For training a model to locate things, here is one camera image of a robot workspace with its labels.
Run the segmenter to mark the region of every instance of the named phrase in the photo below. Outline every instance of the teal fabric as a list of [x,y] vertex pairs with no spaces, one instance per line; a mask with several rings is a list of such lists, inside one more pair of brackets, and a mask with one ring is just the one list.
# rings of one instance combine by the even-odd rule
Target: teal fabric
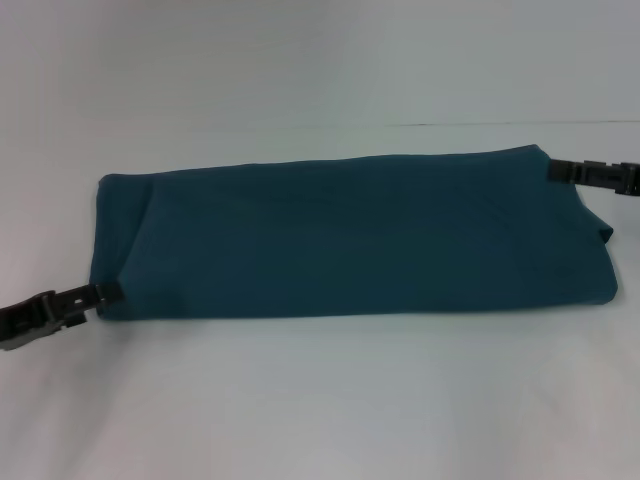
[[602,304],[612,229],[536,146],[109,175],[91,282],[110,320]]

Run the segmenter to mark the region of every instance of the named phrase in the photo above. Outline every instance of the white surface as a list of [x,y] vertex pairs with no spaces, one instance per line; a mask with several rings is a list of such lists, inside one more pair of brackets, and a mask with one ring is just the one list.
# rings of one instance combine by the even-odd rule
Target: white surface
[[[638,161],[640,124],[601,123],[640,119],[638,13],[2,0],[0,305],[86,281],[106,173],[530,143]],[[469,122],[525,123],[390,126]],[[636,479],[640,203],[583,192],[616,229],[609,305],[93,321],[0,356],[0,475]]]

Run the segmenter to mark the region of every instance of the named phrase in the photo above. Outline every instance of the teal fabric pouch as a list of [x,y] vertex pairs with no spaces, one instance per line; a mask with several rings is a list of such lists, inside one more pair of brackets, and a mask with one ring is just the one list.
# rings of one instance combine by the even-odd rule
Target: teal fabric pouch
[[100,182],[109,320],[603,304],[612,229],[537,146],[242,165]]

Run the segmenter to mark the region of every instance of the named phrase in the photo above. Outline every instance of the folded fabric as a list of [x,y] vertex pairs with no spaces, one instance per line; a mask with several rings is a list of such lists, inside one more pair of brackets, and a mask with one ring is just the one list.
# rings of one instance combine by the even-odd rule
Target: folded fabric
[[91,282],[109,320],[602,304],[613,230],[537,146],[108,175]]

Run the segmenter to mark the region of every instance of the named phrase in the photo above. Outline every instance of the white backdrop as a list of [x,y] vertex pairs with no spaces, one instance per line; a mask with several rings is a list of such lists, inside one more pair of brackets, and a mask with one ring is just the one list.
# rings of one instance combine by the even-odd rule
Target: white backdrop
[[[0,0],[0,306],[84,284],[112,172],[538,143],[638,161],[631,1]],[[96,319],[0,355],[3,479],[635,479],[640,200],[603,307]]]

